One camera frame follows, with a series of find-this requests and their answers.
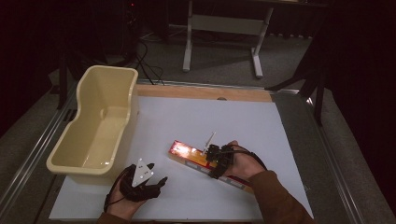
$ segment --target orange box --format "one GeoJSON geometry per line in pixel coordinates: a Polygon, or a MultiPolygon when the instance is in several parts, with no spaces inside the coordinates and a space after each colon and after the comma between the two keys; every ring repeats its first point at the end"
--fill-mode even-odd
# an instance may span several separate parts
{"type": "MultiPolygon", "coordinates": [[[[211,170],[215,169],[217,164],[215,161],[208,162],[206,160],[206,154],[202,155],[202,152],[203,151],[200,149],[175,141],[168,151],[168,156],[170,159],[187,165],[194,170],[209,174],[211,170]]],[[[250,187],[249,183],[236,176],[222,176],[219,180],[249,193],[253,193],[253,189],[250,187]]]]}

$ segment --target brown sleeve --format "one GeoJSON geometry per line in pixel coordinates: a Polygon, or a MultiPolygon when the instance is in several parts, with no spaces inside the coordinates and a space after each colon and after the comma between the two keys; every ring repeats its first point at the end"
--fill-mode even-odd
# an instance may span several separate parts
{"type": "Polygon", "coordinates": [[[131,222],[108,213],[102,213],[102,215],[96,221],[96,224],[131,224],[131,222]]]}
{"type": "Polygon", "coordinates": [[[305,208],[283,188],[273,171],[249,179],[265,224],[315,223],[305,208]]]}

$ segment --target cable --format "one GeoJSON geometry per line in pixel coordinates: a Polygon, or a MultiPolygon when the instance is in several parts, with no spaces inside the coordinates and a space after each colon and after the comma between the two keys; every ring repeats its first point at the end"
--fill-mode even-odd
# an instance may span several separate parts
{"type": "Polygon", "coordinates": [[[104,209],[105,212],[107,211],[107,208],[108,208],[111,204],[117,203],[117,202],[119,202],[119,201],[121,201],[122,199],[125,198],[125,197],[122,197],[121,199],[116,200],[115,202],[112,202],[112,203],[109,202],[110,197],[111,197],[111,193],[113,192],[114,188],[117,186],[117,183],[120,181],[121,178],[124,177],[124,175],[125,175],[132,167],[133,167],[133,166],[131,165],[131,166],[128,166],[127,168],[125,168],[125,169],[120,173],[120,175],[117,177],[116,181],[114,182],[113,186],[111,187],[110,192],[109,192],[109,193],[107,194],[107,196],[106,196],[105,205],[104,205],[104,207],[103,207],[103,209],[104,209]]]}
{"type": "Polygon", "coordinates": [[[158,66],[150,66],[148,63],[146,63],[146,61],[145,61],[144,59],[145,59],[146,55],[147,55],[148,52],[149,52],[149,48],[148,48],[148,46],[147,46],[143,41],[140,41],[140,40],[139,40],[138,43],[142,44],[142,45],[145,47],[145,51],[144,51],[144,53],[143,53],[143,56],[136,55],[137,65],[136,65],[135,69],[137,70],[138,67],[140,66],[140,67],[142,68],[143,74],[145,75],[145,77],[149,80],[149,82],[150,82],[152,85],[158,85],[159,82],[161,82],[161,83],[164,85],[163,80],[161,79],[161,76],[163,75],[163,69],[162,69],[161,67],[158,67],[158,66]],[[153,80],[152,80],[151,77],[149,76],[149,73],[146,71],[145,66],[151,71],[151,73],[152,73],[156,78],[158,78],[157,81],[155,81],[155,83],[153,82],[153,80]],[[160,74],[157,74],[157,72],[154,71],[154,68],[160,69],[160,74]]]}
{"type": "MultiPolygon", "coordinates": [[[[229,147],[241,147],[241,146],[238,146],[238,145],[228,145],[228,146],[229,147]]],[[[268,170],[267,167],[265,166],[264,162],[254,152],[251,152],[251,151],[245,149],[244,147],[241,147],[241,148],[244,149],[244,150],[221,151],[221,152],[217,152],[215,155],[219,155],[219,154],[235,154],[235,153],[247,154],[247,155],[253,157],[253,159],[255,159],[262,166],[262,168],[264,168],[265,170],[268,170]]]]}

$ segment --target black glove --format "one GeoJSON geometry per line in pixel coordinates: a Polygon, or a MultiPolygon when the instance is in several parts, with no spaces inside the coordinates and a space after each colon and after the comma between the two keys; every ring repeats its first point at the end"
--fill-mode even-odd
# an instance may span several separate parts
{"type": "MultiPolygon", "coordinates": [[[[148,165],[148,168],[151,170],[154,167],[154,163],[148,165]]],[[[120,182],[120,192],[122,195],[132,202],[141,202],[152,198],[157,198],[161,191],[161,187],[165,185],[168,177],[163,178],[156,185],[146,185],[148,180],[141,183],[136,187],[132,187],[132,181],[134,180],[134,172],[136,170],[136,165],[131,165],[127,168],[128,171],[124,178],[120,182]]]]}
{"type": "Polygon", "coordinates": [[[230,165],[233,165],[233,154],[235,153],[244,153],[251,157],[253,157],[265,170],[264,162],[253,152],[248,151],[244,147],[241,147],[244,150],[233,150],[233,147],[241,147],[235,145],[225,145],[219,148],[216,145],[210,145],[208,151],[206,152],[206,160],[209,162],[215,161],[217,166],[210,171],[209,176],[215,179],[219,179],[224,173],[227,171],[230,165]]]}

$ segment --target white table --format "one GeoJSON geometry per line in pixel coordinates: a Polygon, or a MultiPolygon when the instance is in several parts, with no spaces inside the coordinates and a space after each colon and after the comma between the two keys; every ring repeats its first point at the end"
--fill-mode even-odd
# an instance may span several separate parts
{"type": "MultiPolygon", "coordinates": [[[[140,97],[140,114],[128,156],[154,162],[157,183],[168,176],[158,199],[149,200],[135,220],[255,221],[262,219],[254,196],[181,165],[167,157],[174,140],[202,148],[213,131],[213,144],[236,139],[255,152],[312,216],[276,105],[198,99],[140,97]]],[[[82,185],[66,178],[50,219],[96,219],[110,186],[82,185]]]]}

